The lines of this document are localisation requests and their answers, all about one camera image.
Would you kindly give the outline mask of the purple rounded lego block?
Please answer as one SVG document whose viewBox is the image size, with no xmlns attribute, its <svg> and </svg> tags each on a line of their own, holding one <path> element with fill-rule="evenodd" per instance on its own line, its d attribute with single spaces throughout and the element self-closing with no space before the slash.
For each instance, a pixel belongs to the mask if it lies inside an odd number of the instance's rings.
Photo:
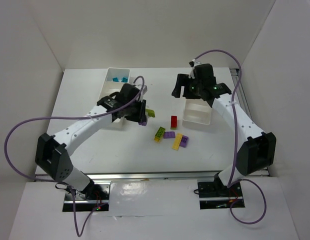
<svg viewBox="0 0 310 240">
<path fill-rule="evenodd" d="M 143 119 L 141 122 L 139 122 L 138 124 L 141 125 L 141 126 L 146 126 L 147 123 L 148 123 L 148 119 L 145 118 L 145 119 Z"/>
</svg>

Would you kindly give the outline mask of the lime and white lego base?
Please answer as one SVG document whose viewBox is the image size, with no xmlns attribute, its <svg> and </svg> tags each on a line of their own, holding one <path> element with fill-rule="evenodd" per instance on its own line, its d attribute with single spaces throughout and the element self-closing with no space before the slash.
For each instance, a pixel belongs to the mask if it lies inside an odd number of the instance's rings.
<svg viewBox="0 0 310 240">
<path fill-rule="evenodd" d="M 154 118 L 155 117 L 155 112 L 152 109 L 145 109 L 145 113 L 147 115 L 148 118 Z"/>
</svg>

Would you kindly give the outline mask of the green lego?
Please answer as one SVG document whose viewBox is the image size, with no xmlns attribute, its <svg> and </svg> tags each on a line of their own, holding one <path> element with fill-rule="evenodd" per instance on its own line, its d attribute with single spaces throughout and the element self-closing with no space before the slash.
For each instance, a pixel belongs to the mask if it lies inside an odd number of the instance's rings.
<svg viewBox="0 0 310 240">
<path fill-rule="evenodd" d="M 159 129 L 157 130 L 153 140 L 155 142 L 159 143 L 161 141 L 162 137 L 164 136 L 165 131 L 166 131 L 166 129 L 164 127 L 160 126 Z"/>
</svg>

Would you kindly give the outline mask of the small cyan lego brick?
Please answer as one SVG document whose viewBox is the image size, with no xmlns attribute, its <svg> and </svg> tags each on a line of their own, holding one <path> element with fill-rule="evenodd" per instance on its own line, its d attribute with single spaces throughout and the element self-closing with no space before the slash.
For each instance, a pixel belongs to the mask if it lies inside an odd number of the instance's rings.
<svg viewBox="0 0 310 240">
<path fill-rule="evenodd" d="M 127 83 L 128 82 L 128 79 L 126 77 L 123 77 L 122 80 L 121 80 L 123 83 Z"/>
</svg>

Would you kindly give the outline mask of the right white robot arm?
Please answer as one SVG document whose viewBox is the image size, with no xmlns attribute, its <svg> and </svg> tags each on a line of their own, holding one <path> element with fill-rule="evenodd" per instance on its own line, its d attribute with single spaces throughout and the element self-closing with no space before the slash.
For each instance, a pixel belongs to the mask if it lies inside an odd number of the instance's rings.
<svg viewBox="0 0 310 240">
<path fill-rule="evenodd" d="M 225 83 L 217 83 L 211 64 L 195 65 L 190 74 L 179 73 L 171 95 L 175 98 L 203 100 L 234 131 L 236 158 L 230 166 L 214 176 L 214 192 L 221 193 L 235 182 L 274 163 L 275 135 L 266 133 L 251 120 Z"/>
</svg>

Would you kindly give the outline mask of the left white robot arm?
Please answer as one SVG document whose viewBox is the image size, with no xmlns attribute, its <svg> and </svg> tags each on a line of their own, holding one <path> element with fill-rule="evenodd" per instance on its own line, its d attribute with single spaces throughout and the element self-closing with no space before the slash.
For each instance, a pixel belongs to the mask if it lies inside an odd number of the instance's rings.
<svg viewBox="0 0 310 240">
<path fill-rule="evenodd" d="M 102 97 L 92 110 L 69 127 L 53 135 L 38 138 L 35 163 L 57 183 L 70 185 L 83 199 L 97 191 L 94 181 L 73 166 L 71 155 L 92 135 L 115 120 L 125 118 L 139 125 L 147 124 L 146 85 L 125 83 L 120 91 Z"/>
</svg>

